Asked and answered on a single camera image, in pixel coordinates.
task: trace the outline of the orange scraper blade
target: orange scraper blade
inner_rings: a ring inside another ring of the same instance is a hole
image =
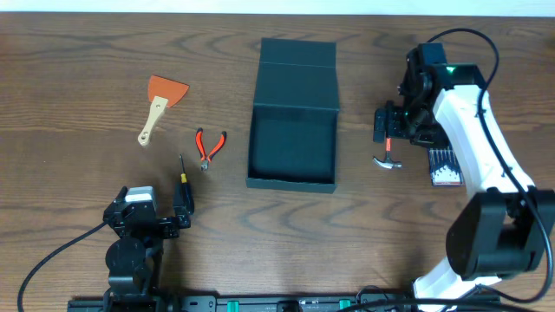
[[[172,107],[185,96],[188,89],[189,86],[185,83],[152,75],[148,82],[148,99],[152,102],[154,101],[154,96],[159,96],[167,99],[167,107]]]

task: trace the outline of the red pliers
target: red pliers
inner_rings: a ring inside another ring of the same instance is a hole
[[[197,141],[197,148],[199,149],[199,152],[200,152],[200,170],[202,172],[206,172],[206,170],[208,170],[208,164],[212,162],[212,158],[214,158],[216,153],[219,152],[219,150],[221,150],[222,147],[224,147],[225,140],[227,140],[227,132],[222,131],[222,134],[219,137],[218,144],[214,147],[214,149],[212,149],[210,154],[206,156],[205,147],[202,144],[202,128],[197,129],[196,141]]]

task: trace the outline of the dark green box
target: dark green box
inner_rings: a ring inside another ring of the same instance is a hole
[[[336,45],[262,39],[247,187],[336,189]]]

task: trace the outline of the beige handle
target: beige handle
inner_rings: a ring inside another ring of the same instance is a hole
[[[167,99],[159,96],[154,96],[153,103],[150,104],[150,113],[148,114],[147,124],[139,133],[137,140],[142,146],[147,146],[150,142],[150,137],[153,135],[153,129],[156,122],[162,117],[166,111]]]

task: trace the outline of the wooden table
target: wooden table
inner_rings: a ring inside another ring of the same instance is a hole
[[[540,188],[555,187],[553,19],[405,16],[224,16],[140,14],[0,15],[0,299],[16,293],[52,250],[101,222],[123,185],[153,185],[162,214],[184,153],[197,212],[193,227],[166,242],[163,285],[221,295],[334,293],[374,284],[407,287],[445,256],[447,229],[464,188],[433,188],[426,151],[394,141],[404,168],[372,163],[374,111],[400,101],[404,57],[453,27],[479,29],[501,53],[491,86],[500,127]],[[341,113],[333,195],[247,189],[252,98],[261,37],[337,42]],[[470,35],[445,38],[452,62],[490,49]],[[169,109],[148,148],[147,81],[191,85]],[[197,127],[225,149],[199,170]],[[45,265],[25,293],[29,311],[64,310],[72,296],[108,287],[104,263],[116,235],[104,228]],[[499,287],[530,296],[544,266]],[[555,309],[555,291],[534,306]]]

